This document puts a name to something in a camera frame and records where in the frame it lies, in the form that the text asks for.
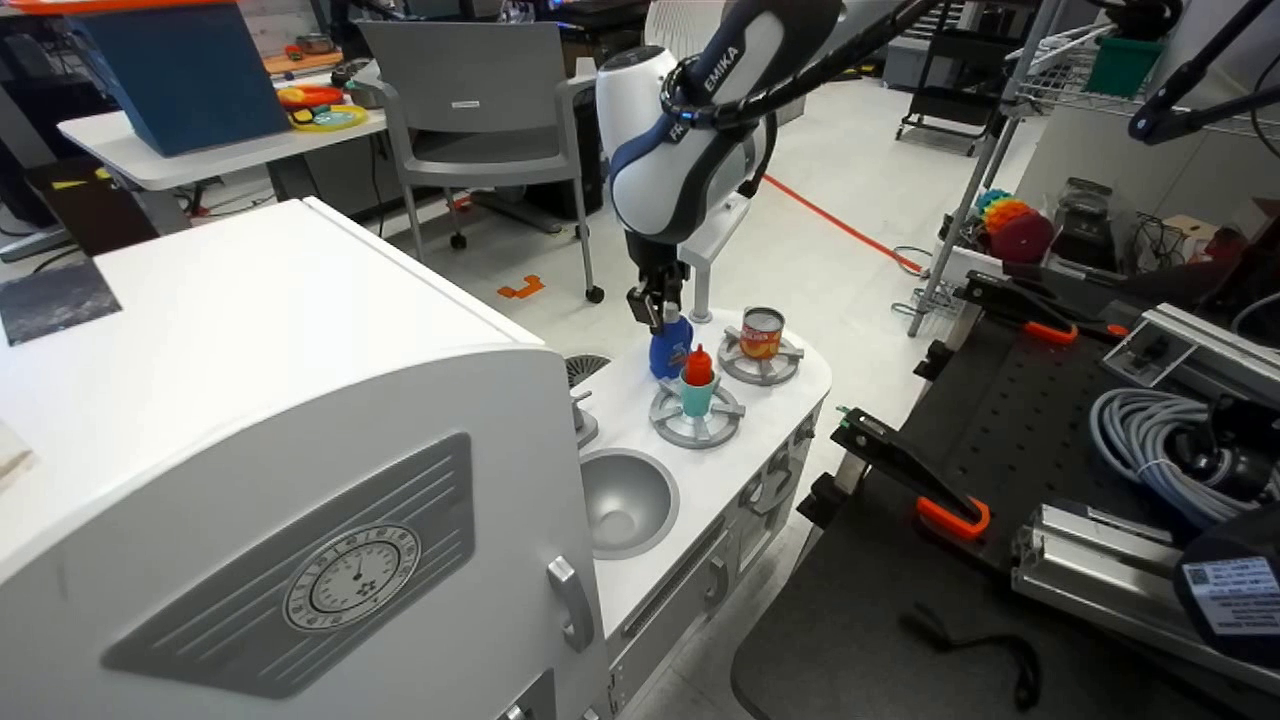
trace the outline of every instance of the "white table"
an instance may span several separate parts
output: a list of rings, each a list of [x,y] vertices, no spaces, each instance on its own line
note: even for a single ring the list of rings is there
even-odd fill
[[[241,144],[216,144],[185,154],[160,154],[144,144],[125,111],[78,115],[55,122],[87,154],[106,161],[117,176],[144,190],[177,190],[211,176],[263,168],[278,161],[307,154],[319,148],[351,144],[390,126],[383,111],[367,111],[364,122],[343,132],[272,132]]]

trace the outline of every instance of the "floor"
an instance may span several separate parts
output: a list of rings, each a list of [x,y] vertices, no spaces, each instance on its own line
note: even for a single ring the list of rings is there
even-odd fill
[[[887,93],[882,78],[828,85],[811,93],[804,115],[784,126],[771,176],[928,268],[941,214],[955,209],[973,154],[963,154],[968,144],[955,136],[911,132],[908,141],[892,141],[905,111],[908,95]],[[998,189],[1017,182],[1036,136],[1036,122],[1022,126]],[[211,196],[222,211],[252,209],[259,200],[269,200],[263,176],[241,176]],[[371,231],[383,231],[398,245],[410,239],[405,221],[371,223]],[[566,356],[616,356],[638,347],[645,327],[633,324],[625,308],[633,264],[609,209],[591,214],[598,279],[609,288],[606,302],[584,302],[581,249],[570,231],[536,237],[509,221],[480,221],[470,237],[470,251],[433,239],[426,264],[540,331],[549,347]],[[528,298],[501,296],[504,285],[526,285],[532,273],[544,279],[544,290]],[[919,395],[911,369],[954,324],[954,310],[933,310],[919,334],[908,334],[905,308],[911,308],[916,288],[919,274],[908,274],[898,260],[874,251],[778,189],[758,196],[748,221],[717,260],[717,308],[771,302],[789,316],[789,331],[800,331],[835,369],[835,387],[826,402],[804,483],[832,472],[845,456],[828,441],[839,409],[870,409],[887,423],[902,423],[911,412]],[[745,586],[673,646],[669,664],[627,705],[625,720],[745,716],[728,693],[733,646],[780,592],[804,536],[810,524],[794,519]]]

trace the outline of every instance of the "blue box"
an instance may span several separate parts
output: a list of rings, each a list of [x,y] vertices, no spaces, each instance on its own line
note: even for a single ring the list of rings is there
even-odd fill
[[[236,4],[78,17],[87,69],[166,154],[284,132]]]

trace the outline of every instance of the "round gauge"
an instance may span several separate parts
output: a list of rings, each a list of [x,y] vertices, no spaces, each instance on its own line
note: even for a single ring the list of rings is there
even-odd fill
[[[405,524],[348,527],[324,538],[284,592],[284,619],[303,633],[335,633],[390,606],[420,562],[420,538]]]

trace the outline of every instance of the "drawer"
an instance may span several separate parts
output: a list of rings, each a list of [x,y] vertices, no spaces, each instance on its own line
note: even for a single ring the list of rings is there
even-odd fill
[[[662,595],[622,627],[625,646],[609,669],[609,705],[616,710],[642,693],[673,643],[728,595],[733,573],[725,524],[717,524],[694,557],[690,573],[662,586]]]

